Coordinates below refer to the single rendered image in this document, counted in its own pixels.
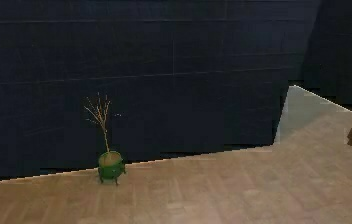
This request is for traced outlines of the bare twig plant green pot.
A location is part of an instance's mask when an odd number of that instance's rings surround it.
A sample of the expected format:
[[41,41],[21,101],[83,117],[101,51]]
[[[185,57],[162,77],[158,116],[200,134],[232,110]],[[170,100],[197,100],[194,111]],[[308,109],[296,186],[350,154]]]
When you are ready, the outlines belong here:
[[107,120],[111,101],[108,96],[101,100],[100,94],[97,94],[95,104],[91,102],[89,97],[87,97],[87,102],[88,105],[84,109],[91,115],[89,121],[101,128],[105,144],[105,152],[98,157],[97,171],[99,181],[103,183],[105,180],[112,180],[118,185],[118,178],[126,173],[126,167],[122,155],[118,151],[113,150],[109,144]]

